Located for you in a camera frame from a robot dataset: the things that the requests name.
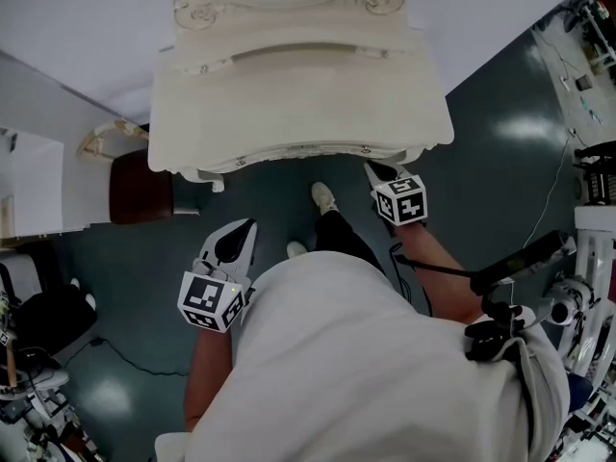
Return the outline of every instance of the brown leather cushion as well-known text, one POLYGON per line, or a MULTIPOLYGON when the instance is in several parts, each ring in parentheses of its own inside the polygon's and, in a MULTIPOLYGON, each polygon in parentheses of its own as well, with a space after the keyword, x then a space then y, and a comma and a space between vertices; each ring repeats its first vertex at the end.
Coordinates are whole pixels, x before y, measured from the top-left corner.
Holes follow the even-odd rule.
POLYGON ((147 164, 147 150, 130 152, 114 160, 109 213, 114 224, 136 224, 173 215, 171 174, 152 171, 147 164))

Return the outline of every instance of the black pants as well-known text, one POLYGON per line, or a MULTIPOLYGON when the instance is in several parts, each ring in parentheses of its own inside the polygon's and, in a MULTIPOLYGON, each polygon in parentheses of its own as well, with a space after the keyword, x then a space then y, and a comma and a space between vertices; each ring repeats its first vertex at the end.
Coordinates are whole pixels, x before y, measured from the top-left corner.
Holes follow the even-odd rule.
POLYGON ((346 253, 346 255, 361 258, 381 272, 383 271, 370 247, 353 232, 353 228, 338 211, 329 211, 321 216, 315 224, 315 231, 317 232, 317 251, 346 253))

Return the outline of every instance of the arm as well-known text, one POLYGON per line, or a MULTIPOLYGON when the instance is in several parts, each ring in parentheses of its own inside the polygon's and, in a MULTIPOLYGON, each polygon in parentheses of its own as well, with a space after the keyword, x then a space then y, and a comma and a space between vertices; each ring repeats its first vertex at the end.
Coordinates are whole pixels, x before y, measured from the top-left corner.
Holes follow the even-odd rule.
POLYGON ((231 334, 202 330, 184 393, 184 422, 193 431, 232 370, 231 334))
MULTIPOLYGON (((402 242, 404 253, 411 260, 462 269, 421 224, 399 226, 396 234, 402 242)), ((471 291, 468 278, 427 269, 415 269, 415 273, 437 319, 470 324, 483 315, 481 298, 471 291)))

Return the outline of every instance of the white wall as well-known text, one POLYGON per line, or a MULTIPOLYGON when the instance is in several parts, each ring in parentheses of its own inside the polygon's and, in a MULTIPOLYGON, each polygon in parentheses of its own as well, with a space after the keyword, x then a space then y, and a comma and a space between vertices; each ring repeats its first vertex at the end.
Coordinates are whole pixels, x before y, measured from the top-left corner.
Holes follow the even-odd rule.
POLYGON ((407 1, 450 92, 562 0, 407 1))
POLYGON ((109 165, 79 161, 75 152, 89 130, 115 119, 28 67, 0 56, 0 125, 64 145, 64 230, 109 221, 109 165))
POLYGON ((0 0, 0 48, 141 122, 172 18, 171 0, 0 0))

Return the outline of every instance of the black and white marker cube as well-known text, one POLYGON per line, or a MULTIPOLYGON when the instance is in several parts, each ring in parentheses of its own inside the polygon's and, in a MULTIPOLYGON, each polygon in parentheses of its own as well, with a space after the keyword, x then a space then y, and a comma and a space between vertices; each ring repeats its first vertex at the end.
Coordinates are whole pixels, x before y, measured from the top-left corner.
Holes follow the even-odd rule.
POLYGON ((425 186, 419 176, 383 183, 374 191, 378 213, 393 225, 427 218, 425 186))
POLYGON ((197 327, 225 332, 244 308, 243 287, 192 272, 184 272, 177 307, 197 327))

